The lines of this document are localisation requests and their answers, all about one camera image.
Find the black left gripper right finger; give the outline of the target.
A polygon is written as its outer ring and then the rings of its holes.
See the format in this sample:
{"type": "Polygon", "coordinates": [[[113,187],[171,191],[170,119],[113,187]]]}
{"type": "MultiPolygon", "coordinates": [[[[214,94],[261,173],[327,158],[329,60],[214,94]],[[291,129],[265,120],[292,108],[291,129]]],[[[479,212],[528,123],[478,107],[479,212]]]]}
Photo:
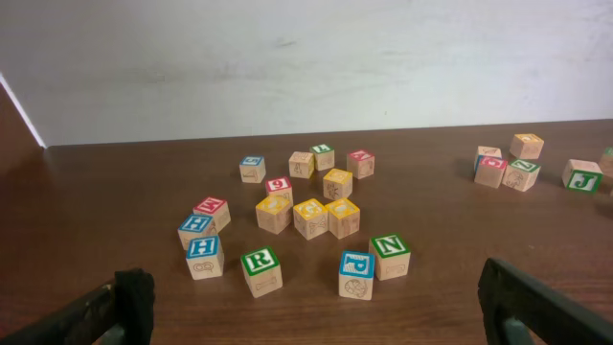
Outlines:
{"type": "Polygon", "coordinates": [[[612,343],[612,324],[513,265],[486,260],[478,283],[487,342],[612,343]]]}

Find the yellow S wooden block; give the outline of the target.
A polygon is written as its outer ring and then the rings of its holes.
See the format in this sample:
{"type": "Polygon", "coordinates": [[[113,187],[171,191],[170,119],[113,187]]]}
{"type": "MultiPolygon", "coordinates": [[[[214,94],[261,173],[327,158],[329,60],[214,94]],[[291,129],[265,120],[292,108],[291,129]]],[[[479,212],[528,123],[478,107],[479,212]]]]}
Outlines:
{"type": "Polygon", "coordinates": [[[352,173],[339,169],[331,169],[323,178],[323,194],[325,198],[337,200],[352,194],[352,173]]]}

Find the green R wooden block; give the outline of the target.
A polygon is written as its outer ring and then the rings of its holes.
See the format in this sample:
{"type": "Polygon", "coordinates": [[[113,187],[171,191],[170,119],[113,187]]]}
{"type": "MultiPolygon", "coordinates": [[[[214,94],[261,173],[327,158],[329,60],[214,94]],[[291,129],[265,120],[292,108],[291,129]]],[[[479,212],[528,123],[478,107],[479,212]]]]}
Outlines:
{"type": "Polygon", "coordinates": [[[270,246],[243,254],[240,262],[246,284],[254,298],[283,286],[281,264],[270,246]]]}

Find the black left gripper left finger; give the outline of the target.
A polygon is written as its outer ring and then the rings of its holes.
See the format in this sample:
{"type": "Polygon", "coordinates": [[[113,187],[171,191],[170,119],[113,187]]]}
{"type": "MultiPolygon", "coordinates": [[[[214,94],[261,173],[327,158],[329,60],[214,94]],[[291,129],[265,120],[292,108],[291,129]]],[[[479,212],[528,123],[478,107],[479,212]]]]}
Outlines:
{"type": "Polygon", "coordinates": [[[114,279],[1,339],[5,345],[131,345],[150,343],[154,280],[141,268],[114,279]]]}

